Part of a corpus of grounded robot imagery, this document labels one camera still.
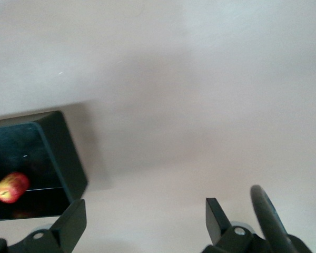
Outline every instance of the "screw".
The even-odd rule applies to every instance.
[[[244,231],[243,228],[239,228],[239,227],[235,228],[234,232],[239,236],[244,236],[246,234],[246,231]]]
[[[40,239],[41,237],[43,237],[43,233],[36,233],[36,234],[33,236],[33,239],[37,240],[37,239]]]

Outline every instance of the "white wall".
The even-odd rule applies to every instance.
[[[200,252],[206,197],[260,232],[255,183],[316,252],[316,1],[0,0],[0,118],[53,108],[90,180],[74,252]]]

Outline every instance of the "black box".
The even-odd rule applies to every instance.
[[[0,120],[0,181],[14,171],[31,186],[0,201],[0,220],[59,216],[81,198],[87,179],[60,111]]]

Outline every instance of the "red apple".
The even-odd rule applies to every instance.
[[[21,172],[12,172],[0,181],[0,201],[15,203],[29,188],[28,177]]]

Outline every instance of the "white surface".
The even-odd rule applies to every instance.
[[[206,197],[260,232],[255,183],[316,252],[316,1],[0,0],[0,118],[52,108],[90,180],[74,252],[200,252]]]

